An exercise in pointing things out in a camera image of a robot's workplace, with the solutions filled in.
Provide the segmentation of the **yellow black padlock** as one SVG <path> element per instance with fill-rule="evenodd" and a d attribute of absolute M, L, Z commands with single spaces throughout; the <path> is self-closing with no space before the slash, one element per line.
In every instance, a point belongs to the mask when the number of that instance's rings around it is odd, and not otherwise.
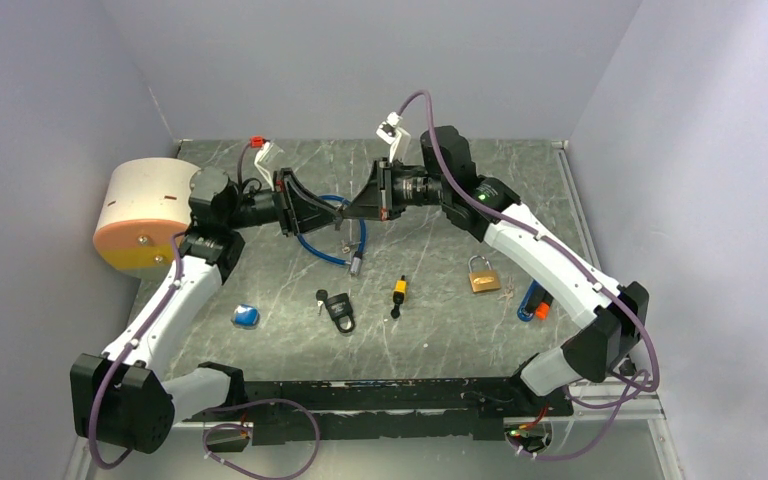
<path fill-rule="evenodd" d="M 396 320 L 401 316 L 401 307 L 406 301 L 408 282 L 405 275 L 402 275 L 396 282 L 392 292 L 393 307 L 390 311 L 391 317 Z"/>

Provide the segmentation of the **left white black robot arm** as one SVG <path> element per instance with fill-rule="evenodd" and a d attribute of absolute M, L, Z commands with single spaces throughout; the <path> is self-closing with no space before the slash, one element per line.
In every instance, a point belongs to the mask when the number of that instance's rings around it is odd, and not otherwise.
<path fill-rule="evenodd" d="M 241 369 L 215 362 L 164 380 L 173 351 L 196 314 L 228 280 L 245 241 L 240 229 L 276 222 L 299 235 L 338 225 L 342 209 L 306 189 L 289 168 L 273 187 L 244 192 L 225 171 L 198 170 L 188 182 L 190 223 L 172 236 L 173 265 L 160 287 L 99 355 L 82 354 L 70 370 L 75 429 L 103 469 L 102 443 L 152 453 L 171 427 L 201 412 L 237 418 L 248 401 Z"/>

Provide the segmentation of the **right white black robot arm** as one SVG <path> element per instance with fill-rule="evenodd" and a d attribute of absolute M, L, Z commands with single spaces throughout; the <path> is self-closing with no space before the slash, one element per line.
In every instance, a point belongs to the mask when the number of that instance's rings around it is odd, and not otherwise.
<path fill-rule="evenodd" d="M 410 134 L 391 117 L 377 136 L 389 146 L 372 165 L 346 218 L 391 221 L 409 206 L 438 206 L 457 228 L 525 270 L 568 313 L 578 332 L 527 360 L 509 392 L 513 408 L 532 415 L 549 394 L 580 379 L 600 383 L 645 333 L 649 295 L 637 282 L 621 285 L 569 250 L 503 182 L 477 174 L 468 141 L 452 126 L 421 137 L 422 165 L 403 162 Z"/>

